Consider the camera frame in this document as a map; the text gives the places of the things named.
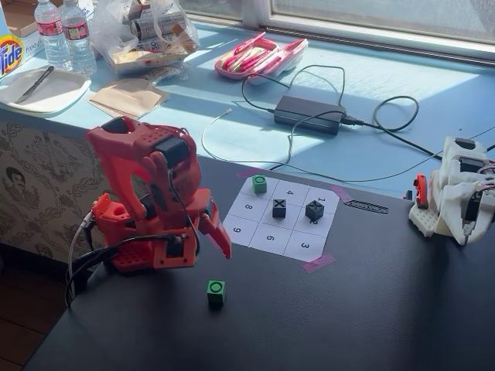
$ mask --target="white 3d printed part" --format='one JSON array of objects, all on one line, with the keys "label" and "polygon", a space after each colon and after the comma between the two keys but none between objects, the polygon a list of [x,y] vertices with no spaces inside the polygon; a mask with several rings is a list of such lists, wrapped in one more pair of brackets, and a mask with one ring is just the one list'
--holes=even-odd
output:
[{"label": "white 3d printed part", "polygon": [[476,242],[488,230],[495,212],[495,173],[477,173],[490,165],[481,143],[447,137],[442,166],[428,182],[428,209],[415,203],[409,219],[425,235],[454,237],[458,244]]}]

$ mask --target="black cube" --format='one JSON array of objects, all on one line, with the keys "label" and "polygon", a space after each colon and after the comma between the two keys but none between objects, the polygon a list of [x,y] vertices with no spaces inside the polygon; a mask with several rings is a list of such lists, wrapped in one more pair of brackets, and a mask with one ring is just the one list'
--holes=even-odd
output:
[{"label": "black cube", "polygon": [[274,218],[285,218],[285,212],[287,211],[287,202],[284,199],[273,200],[273,211],[271,216]]},{"label": "black cube", "polygon": [[324,209],[325,206],[323,206],[318,201],[313,200],[308,205],[306,205],[306,216],[309,217],[313,222],[315,222],[323,216]]}]

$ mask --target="white plate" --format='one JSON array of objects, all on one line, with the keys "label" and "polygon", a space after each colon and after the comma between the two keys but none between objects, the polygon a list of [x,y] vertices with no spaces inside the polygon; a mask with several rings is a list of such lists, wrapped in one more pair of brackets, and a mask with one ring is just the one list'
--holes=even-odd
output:
[{"label": "white plate", "polygon": [[54,70],[20,104],[18,100],[46,71],[48,66],[37,70],[7,76],[0,81],[0,103],[16,110],[52,114],[78,100],[91,84],[89,77],[75,72]]}]

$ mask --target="power adapter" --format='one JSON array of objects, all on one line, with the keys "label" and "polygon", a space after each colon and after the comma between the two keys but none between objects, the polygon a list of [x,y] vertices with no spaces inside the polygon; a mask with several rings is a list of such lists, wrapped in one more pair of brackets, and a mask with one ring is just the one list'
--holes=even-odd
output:
[{"label": "power adapter", "polygon": [[346,113],[344,107],[284,95],[273,111],[273,115],[276,123],[294,126],[305,118],[327,111],[336,111],[336,113],[323,114],[320,117],[311,118],[298,125],[298,128],[336,135],[339,132],[340,119]]}]

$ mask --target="napkin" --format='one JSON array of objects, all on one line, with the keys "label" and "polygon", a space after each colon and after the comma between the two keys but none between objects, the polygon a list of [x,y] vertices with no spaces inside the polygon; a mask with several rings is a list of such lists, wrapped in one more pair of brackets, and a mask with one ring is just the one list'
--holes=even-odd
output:
[{"label": "napkin", "polygon": [[137,120],[159,107],[169,95],[144,79],[114,81],[88,97],[89,103],[112,117]]}]

